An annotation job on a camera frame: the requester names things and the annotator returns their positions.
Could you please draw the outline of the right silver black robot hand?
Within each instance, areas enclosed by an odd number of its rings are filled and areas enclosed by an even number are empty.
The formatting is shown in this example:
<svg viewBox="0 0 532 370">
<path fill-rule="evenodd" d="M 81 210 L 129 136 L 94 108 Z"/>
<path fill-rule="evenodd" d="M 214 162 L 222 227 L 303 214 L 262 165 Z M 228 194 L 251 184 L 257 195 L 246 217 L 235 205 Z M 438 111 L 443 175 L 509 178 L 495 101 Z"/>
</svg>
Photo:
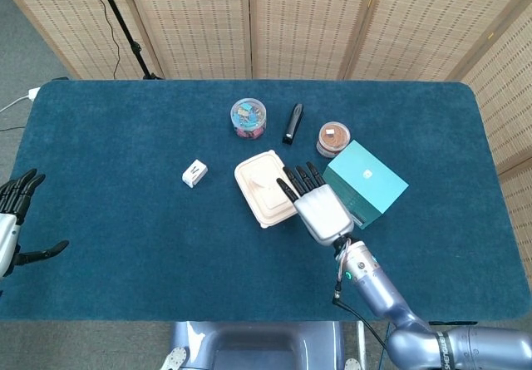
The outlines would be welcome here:
<svg viewBox="0 0 532 370">
<path fill-rule="evenodd" d="M 352 239 L 353 217 L 312 162 L 295 171 L 284 166 L 283 173 L 287 180 L 276 182 L 318 244 L 340 249 Z"/>
</svg>

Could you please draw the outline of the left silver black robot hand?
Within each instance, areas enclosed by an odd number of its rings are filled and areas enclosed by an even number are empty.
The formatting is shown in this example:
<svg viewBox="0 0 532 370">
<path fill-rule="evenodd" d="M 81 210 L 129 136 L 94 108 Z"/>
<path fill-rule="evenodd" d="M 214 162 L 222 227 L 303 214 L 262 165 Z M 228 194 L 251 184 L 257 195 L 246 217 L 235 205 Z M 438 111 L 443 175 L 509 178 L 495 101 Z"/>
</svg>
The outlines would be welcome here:
<svg viewBox="0 0 532 370">
<path fill-rule="evenodd" d="M 26 219 L 32 196 L 46 179 L 37 169 L 1 185 L 1 280 L 8 277 L 16 266 L 23 266 L 59 255 L 68 245 L 63 240 L 51 247 L 23 253 L 18 242 L 20 229 Z"/>
</svg>

